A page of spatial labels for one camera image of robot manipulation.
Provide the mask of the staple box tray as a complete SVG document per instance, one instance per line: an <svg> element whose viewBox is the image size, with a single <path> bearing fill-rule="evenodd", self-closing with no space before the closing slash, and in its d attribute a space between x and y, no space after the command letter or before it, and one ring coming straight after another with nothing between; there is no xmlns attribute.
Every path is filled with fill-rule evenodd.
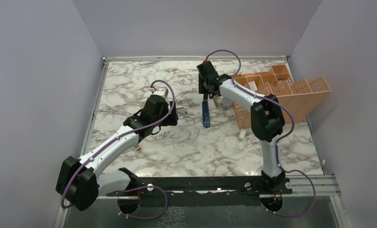
<svg viewBox="0 0 377 228"><path fill-rule="evenodd" d="M176 108L176 113L178 116L183 116L183 115L186 115L188 111L185 107L179 107L179 108Z"/></svg>

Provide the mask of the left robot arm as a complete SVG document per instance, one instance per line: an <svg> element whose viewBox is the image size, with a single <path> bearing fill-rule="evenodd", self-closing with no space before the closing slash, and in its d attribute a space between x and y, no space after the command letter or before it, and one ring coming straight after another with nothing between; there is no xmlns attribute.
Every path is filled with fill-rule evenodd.
<svg viewBox="0 0 377 228"><path fill-rule="evenodd" d="M122 153L153 135L153 129L176 126L176 102L166 101L165 95L153 93L144 107L128 117L109 139L98 148L79 157L67 157L61 165L56 192L61 195L61 207L83 211L90 207L99 194L110 193L109 184L99 181L103 171Z"/></svg>

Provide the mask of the blue stapler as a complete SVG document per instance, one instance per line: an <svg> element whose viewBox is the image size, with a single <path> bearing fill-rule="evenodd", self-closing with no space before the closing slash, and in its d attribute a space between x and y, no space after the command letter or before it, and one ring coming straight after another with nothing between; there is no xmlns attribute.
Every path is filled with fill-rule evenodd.
<svg viewBox="0 0 377 228"><path fill-rule="evenodd" d="M202 101L202 124L205 128L210 127L209 107L207 100Z"/></svg>

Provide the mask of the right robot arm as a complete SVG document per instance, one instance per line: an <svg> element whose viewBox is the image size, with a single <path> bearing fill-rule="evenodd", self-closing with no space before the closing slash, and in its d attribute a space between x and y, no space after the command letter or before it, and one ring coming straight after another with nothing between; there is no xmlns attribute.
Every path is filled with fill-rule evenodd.
<svg viewBox="0 0 377 228"><path fill-rule="evenodd" d="M275 192L285 179L280 166L281 148L278 143L285 119L277 97L257 94L232 77L219 75L210 61L199 64L197 69L201 92L228 98L250 113L251 130L260 140L263 153L261 187L267 193Z"/></svg>

